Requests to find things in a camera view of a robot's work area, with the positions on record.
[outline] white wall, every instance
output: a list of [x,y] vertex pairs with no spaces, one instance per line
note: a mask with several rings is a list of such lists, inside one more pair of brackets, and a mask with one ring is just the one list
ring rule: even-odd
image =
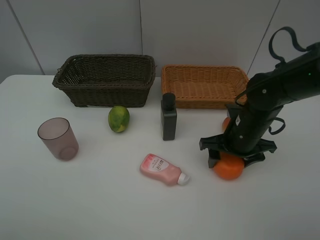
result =
[[47,75],[77,54],[141,54],[139,0],[10,0]]
[[7,2],[0,0],[0,83],[14,74],[42,73]]
[[166,64],[249,70],[278,0],[141,0],[143,53]]
[[[261,43],[261,47],[248,73],[251,78],[257,73],[270,72],[279,63],[269,54],[269,40],[275,31],[289,26],[295,30],[297,40],[302,47],[320,42],[320,1],[319,0],[281,0],[270,27]],[[279,31],[273,39],[276,54],[288,62],[302,54],[294,49],[289,33]]]

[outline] orange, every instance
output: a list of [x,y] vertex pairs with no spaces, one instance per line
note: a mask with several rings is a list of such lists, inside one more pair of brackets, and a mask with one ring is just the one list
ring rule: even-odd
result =
[[224,180],[233,180],[240,177],[244,168],[242,158],[220,152],[220,160],[214,165],[213,171]]
[[222,132],[225,132],[225,130],[227,129],[228,124],[230,123],[231,118],[230,117],[226,117],[222,123]]

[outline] pink squeeze bottle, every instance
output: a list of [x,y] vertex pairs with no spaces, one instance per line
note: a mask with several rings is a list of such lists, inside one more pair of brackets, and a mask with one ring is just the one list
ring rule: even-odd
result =
[[185,185],[190,178],[181,172],[180,167],[151,153],[144,158],[140,171],[147,177],[164,182],[168,186]]

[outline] black bottle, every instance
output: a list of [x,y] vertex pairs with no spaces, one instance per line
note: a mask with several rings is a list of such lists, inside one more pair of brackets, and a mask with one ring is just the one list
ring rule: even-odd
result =
[[161,100],[161,133],[164,141],[174,140],[176,136],[177,109],[176,96],[165,93]]

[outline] white cap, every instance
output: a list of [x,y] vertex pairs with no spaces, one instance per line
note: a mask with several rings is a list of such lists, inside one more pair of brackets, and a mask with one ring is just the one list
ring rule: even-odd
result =
[[179,185],[185,185],[189,181],[189,179],[190,179],[190,177],[182,172],[178,178],[177,183]]

